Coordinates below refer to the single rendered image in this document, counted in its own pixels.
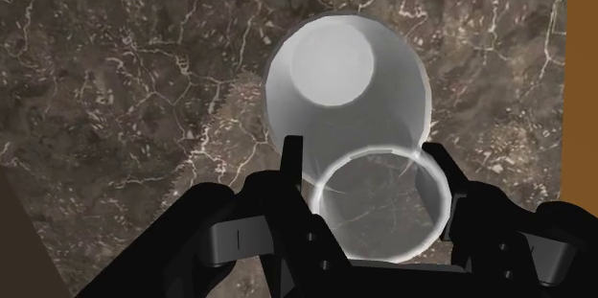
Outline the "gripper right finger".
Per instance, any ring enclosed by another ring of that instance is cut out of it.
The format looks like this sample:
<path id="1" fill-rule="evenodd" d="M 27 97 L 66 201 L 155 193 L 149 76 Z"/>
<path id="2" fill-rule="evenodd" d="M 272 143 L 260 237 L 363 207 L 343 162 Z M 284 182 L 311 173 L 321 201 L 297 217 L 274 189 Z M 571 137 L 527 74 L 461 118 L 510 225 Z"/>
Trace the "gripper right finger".
<path id="1" fill-rule="evenodd" d="M 425 143 L 452 195 L 443 240 L 474 287 L 469 298 L 598 298 L 598 217 L 561 200 L 535 211 L 468 179 L 448 151 Z"/>

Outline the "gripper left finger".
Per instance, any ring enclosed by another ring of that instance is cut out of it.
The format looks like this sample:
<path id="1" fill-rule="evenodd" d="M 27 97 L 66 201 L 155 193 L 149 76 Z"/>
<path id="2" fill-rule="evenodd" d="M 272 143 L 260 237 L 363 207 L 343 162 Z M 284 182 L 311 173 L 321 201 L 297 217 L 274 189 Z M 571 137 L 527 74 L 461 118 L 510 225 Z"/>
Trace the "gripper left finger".
<path id="1" fill-rule="evenodd" d="M 207 298 L 253 257 L 272 298 L 343 298 L 351 264 L 301 196 L 302 157 L 289 135 L 279 169 L 251 173 L 238 193 L 194 185 L 75 298 Z"/>

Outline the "clear glass cup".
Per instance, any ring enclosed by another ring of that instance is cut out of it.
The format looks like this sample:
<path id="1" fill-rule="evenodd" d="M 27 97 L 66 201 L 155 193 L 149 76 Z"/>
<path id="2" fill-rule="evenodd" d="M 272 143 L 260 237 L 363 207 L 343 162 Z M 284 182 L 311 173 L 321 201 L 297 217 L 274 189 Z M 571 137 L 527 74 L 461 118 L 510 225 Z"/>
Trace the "clear glass cup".
<path id="1" fill-rule="evenodd" d="M 348 153 L 313 185 L 310 209 L 351 260 L 408 262 L 440 239 L 452 195 L 445 173 L 420 149 L 372 146 Z"/>

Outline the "white cup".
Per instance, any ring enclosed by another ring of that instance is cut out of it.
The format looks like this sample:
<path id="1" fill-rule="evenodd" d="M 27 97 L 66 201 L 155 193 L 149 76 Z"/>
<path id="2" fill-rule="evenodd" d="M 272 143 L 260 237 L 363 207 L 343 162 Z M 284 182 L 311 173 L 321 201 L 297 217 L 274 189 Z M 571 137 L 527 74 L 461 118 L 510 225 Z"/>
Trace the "white cup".
<path id="1" fill-rule="evenodd" d="M 430 132 L 423 62 L 401 36 L 358 14 L 319 15 L 292 29 L 267 62 L 263 90 L 272 143 L 303 136 L 310 183 L 355 150 L 414 150 Z"/>

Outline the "orange cabinet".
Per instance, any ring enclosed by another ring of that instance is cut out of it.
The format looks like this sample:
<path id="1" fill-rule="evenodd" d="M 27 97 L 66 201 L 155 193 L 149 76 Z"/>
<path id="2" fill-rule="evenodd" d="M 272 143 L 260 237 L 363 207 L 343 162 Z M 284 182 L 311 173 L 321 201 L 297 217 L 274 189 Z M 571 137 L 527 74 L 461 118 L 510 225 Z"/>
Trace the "orange cabinet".
<path id="1" fill-rule="evenodd" d="M 598 0 L 568 0 L 560 199 L 598 217 Z"/>

